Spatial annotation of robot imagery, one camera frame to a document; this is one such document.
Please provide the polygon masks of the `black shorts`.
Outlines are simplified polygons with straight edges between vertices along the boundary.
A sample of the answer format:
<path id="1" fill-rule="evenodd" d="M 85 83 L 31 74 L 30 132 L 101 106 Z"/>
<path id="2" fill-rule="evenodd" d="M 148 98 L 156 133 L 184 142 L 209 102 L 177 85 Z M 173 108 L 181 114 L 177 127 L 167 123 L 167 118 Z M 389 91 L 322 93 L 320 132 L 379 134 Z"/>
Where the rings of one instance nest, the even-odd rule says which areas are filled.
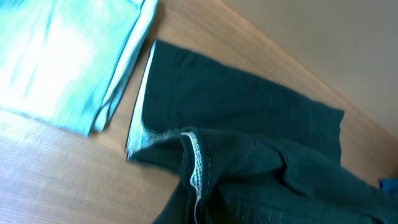
<path id="1" fill-rule="evenodd" d="M 179 177 L 157 223 L 396 223 L 397 197 L 341 166 L 343 116 L 156 40 L 127 158 Z"/>

